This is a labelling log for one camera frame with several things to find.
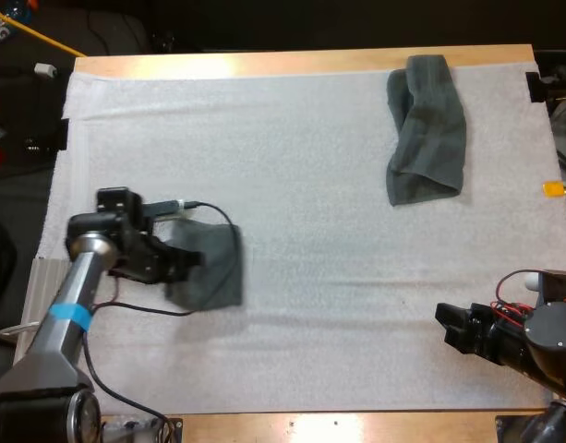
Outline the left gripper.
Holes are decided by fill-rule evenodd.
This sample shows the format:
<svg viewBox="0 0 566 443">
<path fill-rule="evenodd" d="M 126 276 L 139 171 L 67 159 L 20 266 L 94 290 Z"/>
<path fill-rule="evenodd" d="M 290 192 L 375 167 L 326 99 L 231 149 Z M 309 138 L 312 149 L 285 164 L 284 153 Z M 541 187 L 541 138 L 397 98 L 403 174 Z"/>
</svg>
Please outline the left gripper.
<svg viewBox="0 0 566 443">
<path fill-rule="evenodd" d="M 140 226 L 127 223 L 116 237 L 118 259 L 110 275 L 144 284 L 187 281 L 189 268 L 203 266 L 204 254 L 168 246 L 153 234 L 153 218 Z"/>
</svg>

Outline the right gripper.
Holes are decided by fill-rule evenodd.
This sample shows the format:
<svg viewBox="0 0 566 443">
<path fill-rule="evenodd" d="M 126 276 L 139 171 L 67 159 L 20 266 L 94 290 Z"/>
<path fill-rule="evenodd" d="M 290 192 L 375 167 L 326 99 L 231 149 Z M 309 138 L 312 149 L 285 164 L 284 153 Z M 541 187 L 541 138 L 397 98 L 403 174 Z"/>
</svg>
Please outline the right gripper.
<svg viewBox="0 0 566 443">
<path fill-rule="evenodd" d="M 470 309 L 439 303 L 435 319 L 445 328 L 444 342 L 461 354 L 474 354 L 496 365 L 529 368 L 532 356 L 524 336 L 528 312 L 518 305 L 473 303 Z"/>
</svg>

